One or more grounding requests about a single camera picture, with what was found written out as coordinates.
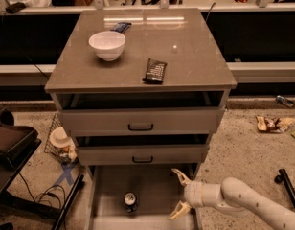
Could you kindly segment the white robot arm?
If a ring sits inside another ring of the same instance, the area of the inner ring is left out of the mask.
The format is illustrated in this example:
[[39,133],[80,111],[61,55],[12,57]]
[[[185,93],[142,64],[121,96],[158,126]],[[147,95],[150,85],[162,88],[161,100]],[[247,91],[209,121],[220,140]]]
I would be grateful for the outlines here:
[[227,177],[220,184],[190,180],[176,168],[172,171],[184,187],[184,201],[179,201],[170,214],[178,219],[191,209],[212,207],[227,215],[240,215],[248,210],[274,230],[295,230],[295,212],[257,193],[243,181]]

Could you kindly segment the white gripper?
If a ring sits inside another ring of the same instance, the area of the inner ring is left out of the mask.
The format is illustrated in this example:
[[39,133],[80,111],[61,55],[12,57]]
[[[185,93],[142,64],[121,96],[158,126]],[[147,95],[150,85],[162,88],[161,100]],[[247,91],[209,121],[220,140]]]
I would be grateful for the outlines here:
[[170,214],[170,219],[175,220],[185,216],[191,208],[203,207],[203,183],[200,181],[191,181],[180,170],[173,168],[172,171],[177,175],[179,182],[184,188],[184,198],[186,202],[179,201],[175,209]]

